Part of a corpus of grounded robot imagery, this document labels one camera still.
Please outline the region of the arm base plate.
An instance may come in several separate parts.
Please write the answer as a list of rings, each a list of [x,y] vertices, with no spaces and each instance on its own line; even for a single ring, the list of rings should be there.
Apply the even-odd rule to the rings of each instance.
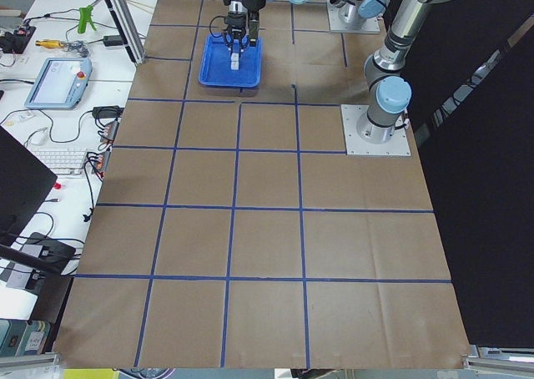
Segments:
[[[340,106],[345,152],[348,156],[411,157],[405,120],[400,116],[389,128],[381,128],[368,120],[368,105]]]
[[[342,8],[327,4],[330,31],[332,33],[358,33],[358,34],[378,34],[380,26],[378,16],[383,7],[378,11],[365,10],[362,6],[346,4]]]

